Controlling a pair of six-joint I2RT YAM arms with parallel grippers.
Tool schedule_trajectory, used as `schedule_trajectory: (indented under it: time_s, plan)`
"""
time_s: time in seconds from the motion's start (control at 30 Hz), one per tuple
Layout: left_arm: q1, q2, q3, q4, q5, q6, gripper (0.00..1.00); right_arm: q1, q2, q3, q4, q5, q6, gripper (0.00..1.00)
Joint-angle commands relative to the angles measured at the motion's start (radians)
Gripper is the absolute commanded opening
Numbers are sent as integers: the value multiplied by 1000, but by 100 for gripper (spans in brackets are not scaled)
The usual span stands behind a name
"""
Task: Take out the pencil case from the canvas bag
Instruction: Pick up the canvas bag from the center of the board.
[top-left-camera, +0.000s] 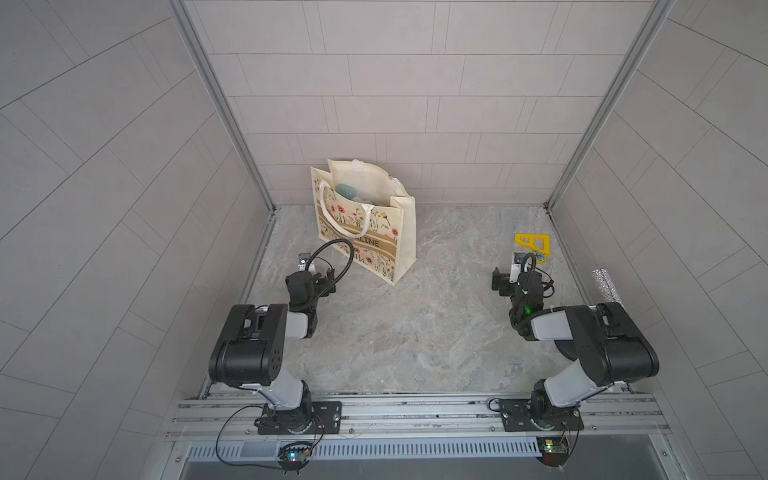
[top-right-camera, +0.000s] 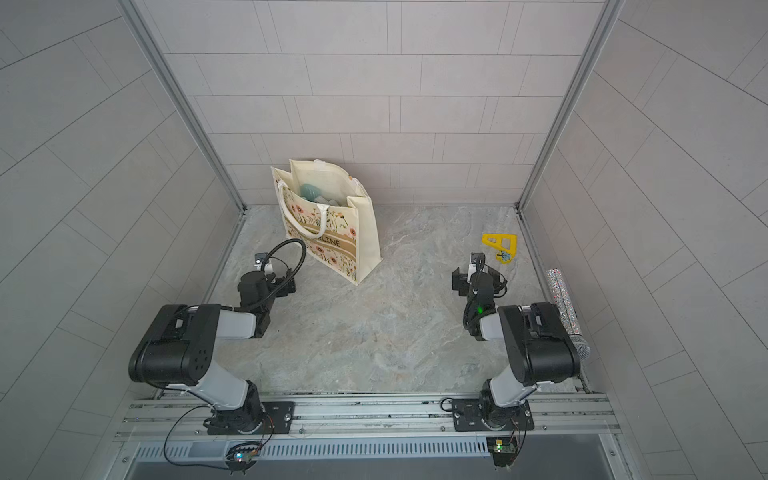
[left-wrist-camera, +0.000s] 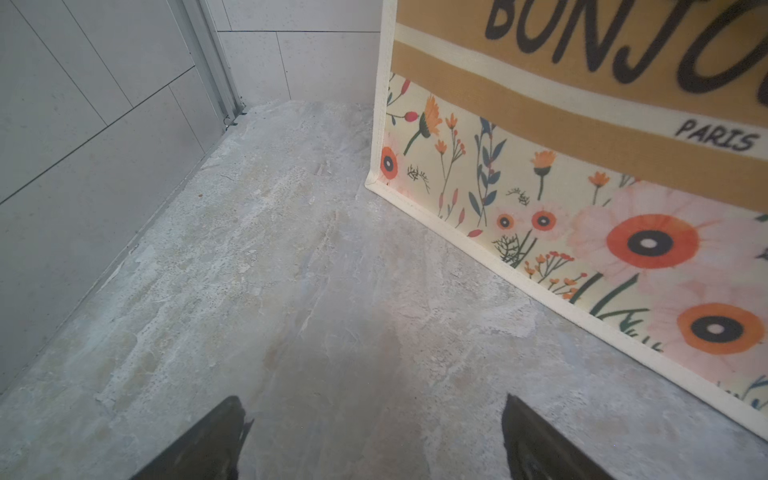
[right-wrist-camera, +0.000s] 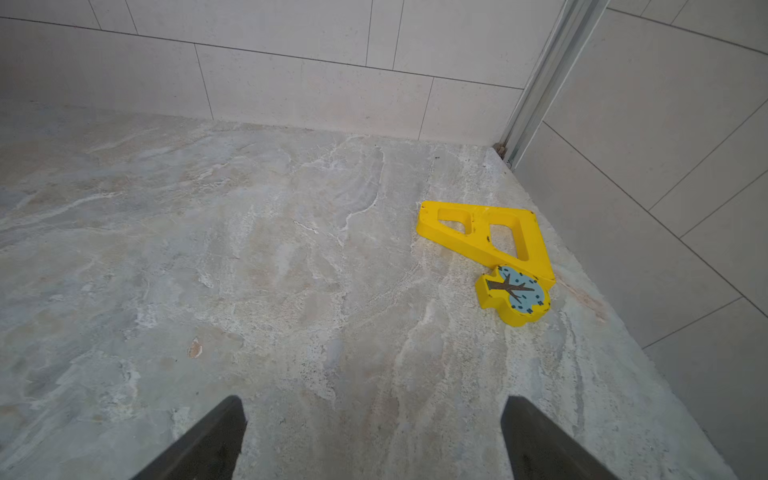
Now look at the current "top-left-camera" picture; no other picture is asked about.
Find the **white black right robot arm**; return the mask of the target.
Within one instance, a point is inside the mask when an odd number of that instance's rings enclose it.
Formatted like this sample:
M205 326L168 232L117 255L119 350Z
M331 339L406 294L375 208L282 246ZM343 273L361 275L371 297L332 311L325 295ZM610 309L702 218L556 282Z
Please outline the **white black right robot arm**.
M524 406L500 400L499 412L519 426L528 421L542 431L578 431L583 401L617 382L657 375L660 362L620 303L546 308L548 288L536 268L525 267L516 278L498 269L491 274L491 289L511 301L512 328L529 342L554 342L571 361L560 373L537 381Z

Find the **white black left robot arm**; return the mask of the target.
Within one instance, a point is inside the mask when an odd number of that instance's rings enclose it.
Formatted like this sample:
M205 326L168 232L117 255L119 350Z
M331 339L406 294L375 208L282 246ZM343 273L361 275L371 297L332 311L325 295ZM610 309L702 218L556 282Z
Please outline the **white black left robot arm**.
M335 291L335 272L298 271L286 278L289 302L237 304L228 314L209 360L209 377L265 401L255 421L260 435L335 434L342 404L315 401L308 384L282 367L288 339L309 339L317 303Z

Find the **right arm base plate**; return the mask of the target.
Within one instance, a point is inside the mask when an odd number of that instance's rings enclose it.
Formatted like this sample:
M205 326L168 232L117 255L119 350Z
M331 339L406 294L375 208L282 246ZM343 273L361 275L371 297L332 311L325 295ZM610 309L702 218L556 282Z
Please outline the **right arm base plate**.
M577 407L554 407L546 399L492 399L488 407L500 415L505 432L575 433L584 429Z

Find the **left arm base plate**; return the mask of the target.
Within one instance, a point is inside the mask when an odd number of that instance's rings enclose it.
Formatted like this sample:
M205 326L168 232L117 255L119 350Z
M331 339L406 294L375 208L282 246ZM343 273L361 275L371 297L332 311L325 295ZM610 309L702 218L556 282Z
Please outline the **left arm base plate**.
M313 401L285 411L265 406L254 424L259 435L334 435L340 431L342 407L339 401Z

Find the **floral canvas tote bag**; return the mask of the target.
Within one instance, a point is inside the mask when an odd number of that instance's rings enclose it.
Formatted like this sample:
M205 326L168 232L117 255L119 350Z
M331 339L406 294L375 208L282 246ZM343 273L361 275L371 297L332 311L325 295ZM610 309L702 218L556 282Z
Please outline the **floral canvas tote bag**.
M416 262L416 201L382 168L360 160L329 160L328 169L310 169L318 236L346 239L335 246L390 285ZM354 187L362 203L335 192Z

